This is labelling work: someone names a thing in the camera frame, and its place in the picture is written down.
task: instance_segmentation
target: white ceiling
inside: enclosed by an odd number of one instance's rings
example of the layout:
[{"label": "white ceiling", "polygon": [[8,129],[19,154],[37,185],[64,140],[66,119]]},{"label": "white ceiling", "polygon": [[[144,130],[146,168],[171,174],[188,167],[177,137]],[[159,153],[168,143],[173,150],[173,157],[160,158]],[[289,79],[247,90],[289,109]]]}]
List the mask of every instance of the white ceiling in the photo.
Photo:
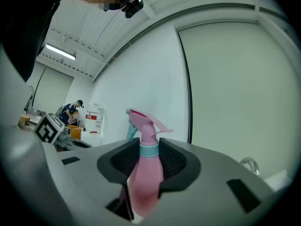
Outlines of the white ceiling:
[{"label": "white ceiling", "polygon": [[53,16],[46,43],[75,54],[76,60],[44,48],[37,61],[95,79],[117,52],[116,48],[127,43],[129,35],[139,27],[151,25],[150,20],[159,20],[164,17],[163,14],[181,11],[187,8],[187,4],[193,7],[198,5],[198,1],[204,3],[204,0],[143,1],[143,10],[130,19],[125,18],[121,10],[104,12],[97,4],[87,4],[81,0],[61,1]]}]

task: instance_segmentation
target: ceiling light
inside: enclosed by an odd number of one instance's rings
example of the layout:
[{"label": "ceiling light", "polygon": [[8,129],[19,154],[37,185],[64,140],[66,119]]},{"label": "ceiling light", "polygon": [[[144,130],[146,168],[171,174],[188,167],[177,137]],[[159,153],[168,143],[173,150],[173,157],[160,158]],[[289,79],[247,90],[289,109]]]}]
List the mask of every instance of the ceiling light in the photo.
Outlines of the ceiling light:
[{"label": "ceiling light", "polygon": [[47,47],[48,49],[50,49],[50,50],[56,52],[56,53],[59,53],[59,54],[61,54],[61,55],[64,55],[64,56],[66,56],[66,57],[68,57],[68,58],[70,58],[70,59],[75,60],[75,58],[76,58],[73,54],[70,54],[70,53],[68,53],[68,52],[66,52],[66,51],[63,51],[63,50],[61,50],[61,49],[59,49],[59,48],[57,48],[57,47],[55,47],[55,46],[53,46],[53,45],[51,45],[51,44],[46,44],[46,47]]}]

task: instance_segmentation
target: pink spray head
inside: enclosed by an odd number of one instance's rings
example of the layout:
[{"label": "pink spray head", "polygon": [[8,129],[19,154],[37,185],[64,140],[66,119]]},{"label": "pink spray head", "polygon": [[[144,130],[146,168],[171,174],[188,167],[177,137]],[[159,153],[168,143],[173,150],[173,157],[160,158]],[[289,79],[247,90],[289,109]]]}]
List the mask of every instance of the pink spray head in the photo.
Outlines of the pink spray head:
[{"label": "pink spray head", "polygon": [[[168,129],[160,121],[158,121],[152,115],[139,112],[131,109],[129,113],[129,119],[134,126],[141,132],[141,144],[142,145],[155,145],[158,143],[156,135],[160,132],[173,132],[174,130]],[[161,131],[156,132],[154,124],[159,127]]]}]

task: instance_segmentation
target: chrome faucet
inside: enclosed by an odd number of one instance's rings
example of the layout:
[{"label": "chrome faucet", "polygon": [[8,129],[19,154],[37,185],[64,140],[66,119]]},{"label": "chrome faucet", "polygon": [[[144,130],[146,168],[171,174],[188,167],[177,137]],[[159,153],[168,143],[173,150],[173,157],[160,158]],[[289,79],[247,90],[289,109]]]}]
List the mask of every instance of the chrome faucet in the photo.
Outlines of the chrome faucet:
[{"label": "chrome faucet", "polygon": [[250,165],[251,172],[259,176],[259,167],[257,162],[252,157],[245,157],[243,160],[240,161],[240,164],[242,166],[244,166],[246,163]]}]

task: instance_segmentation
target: pink spray bottle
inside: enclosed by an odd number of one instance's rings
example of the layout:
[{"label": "pink spray bottle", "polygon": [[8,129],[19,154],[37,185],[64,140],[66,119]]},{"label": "pink spray bottle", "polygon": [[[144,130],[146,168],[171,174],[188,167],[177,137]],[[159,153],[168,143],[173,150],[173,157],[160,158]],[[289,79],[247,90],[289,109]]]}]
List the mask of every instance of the pink spray bottle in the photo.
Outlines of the pink spray bottle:
[{"label": "pink spray bottle", "polygon": [[[145,218],[158,203],[159,185],[163,181],[163,169],[159,159],[160,132],[173,132],[153,116],[130,110],[130,122],[141,132],[140,158],[128,183],[132,209]],[[154,124],[161,131],[156,132]]]}]

